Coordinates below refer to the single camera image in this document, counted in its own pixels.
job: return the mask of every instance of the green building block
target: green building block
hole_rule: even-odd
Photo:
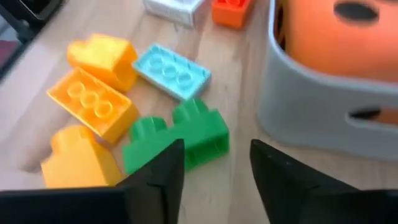
[[[131,144],[123,147],[124,168],[133,174],[176,139],[185,145],[185,170],[216,159],[229,150],[229,131],[218,110],[209,110],[202,100],[191,99],[172,113],[174,125],[163,118],[144,117],[129,131]]]

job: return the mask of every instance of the gray storage bin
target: gray storage bin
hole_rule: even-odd
[[[398,85],[334,77],[298,64],[275,40],[275,4],[270,0],[260,125],[272,138],[290,145],[398,159],[398,126],[349,117],[362,108],[398,108]]]

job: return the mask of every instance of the yellow building block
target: yellow building block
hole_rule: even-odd
[[[48,188],[113,186],[123,179],[112,154],[87,127],[59,131],[51,146],[53,154],[41,163]]]
[[[47,94],[110,143],[139,117],[129,98],[80,68],[74,68]]]
[[[109,86],[127,92],[136,82],[137,72],[131,64],[138,56],[132,44],[124,39],[93,34],[68,47],[67,58],[73,67],[80,67]]]

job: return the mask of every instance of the wooden surface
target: wooden surface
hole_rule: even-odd
[[[180,223],[268,223],[251,173],[253,138],[361,189],[398,187],[398,165],[336,152],[284,147],[256,122],[258,83],[266,61],[268,2],[257,0],[242,31],[215,25],[210,16],[195,30],[147,15],[139,0],[70,0],[0,86],[0,189],[43,187],[39,162],[50,138],[76,124],[45,91],[70,70],[66,47],[94,32],[131,40],[139,54],[156,42],[213,72],[202,98],[218,108],[230,130],[230,153],[186,174]],[[177,101],[143,80],[127,94],[142,115],[167,118]],[[113,152],[121,165],[120,146]]]

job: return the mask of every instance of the toy building block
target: toy building block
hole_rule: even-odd
[[[47,94],[110,143],[115,143],[139,116],[129,98],[80,68],[74,68]]]
[[[84,126],[59,131],[51,140],[53,154],[41,163],[48,188],[116,185],[123,176],[112,154]]]
[[[73,67],[80,67],[116,90],[127,92],[136,82],[137,73],[131,64],[138,56],[132,44],[124,39],[93,34],[68,46],[67,58]]]
[[[211,161],[229,150],[229,131],[217,110],[201,100],[188,100],[173,111],[174,126],[163,118],[141,118],[132,125],[131,144],[123,147],[124,168],[133,174],[176,139],[185,143],[185,170]]]
[[[213,21],[235,29],[243,27],[254,0],[214,0],[211,5]]]
[[[159,45],[150,47],[135,62],[134,68],[146,80],[179,100],[197,96],[211,78],[206,68]]]
[[[206,19],[206,0],[143,0],[147,12],[188,27]]]

